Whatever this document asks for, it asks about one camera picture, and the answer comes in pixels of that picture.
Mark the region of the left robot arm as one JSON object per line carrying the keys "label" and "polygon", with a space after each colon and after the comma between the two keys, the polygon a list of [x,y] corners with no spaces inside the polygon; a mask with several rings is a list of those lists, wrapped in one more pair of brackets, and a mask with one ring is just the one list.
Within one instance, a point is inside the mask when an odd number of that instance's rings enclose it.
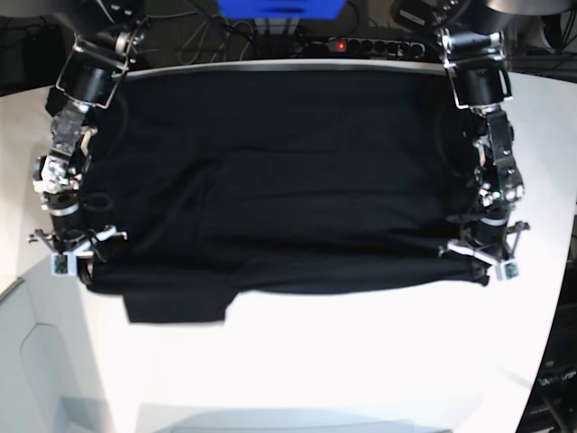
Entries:
{"label": "left robot arm", "polygon": [[391,14],[434,44],[457,108],[471,112],[477,126],[477,197],[459,218],[458,238],[442,247],[493,267],[501,281],[519,275],[516,250],[508,236],[520,237],[528,223],[509,222],[525,195],[513,155],[514,132],[502,104],[512,98],[506,62],[506,29],[519,16],[562,14],[573,1],[396,1]]}

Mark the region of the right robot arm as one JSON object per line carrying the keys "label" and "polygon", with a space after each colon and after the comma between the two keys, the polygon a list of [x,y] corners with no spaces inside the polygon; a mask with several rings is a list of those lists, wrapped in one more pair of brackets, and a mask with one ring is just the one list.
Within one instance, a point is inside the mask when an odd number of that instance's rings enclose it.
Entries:
{"label": "right robot arm", "polygon": [[127,234],[115,226],[90,227],[87,213],[108,210],[112,200],[96,195],[95,205],[82,198],[81,188],[91,166],[88,144],[93,124],[106,110],[134,63],[146,26],[143,1],[52,1],[50,15],[71,30],[74,43],[56,81],[61,108],[52,117],[51,147],[35,163],[32,185],[52,229],[37,229],[32,242],[50,251],[50,272],[57,277],[92,279],[92,266],[102,261],[105,241]]}

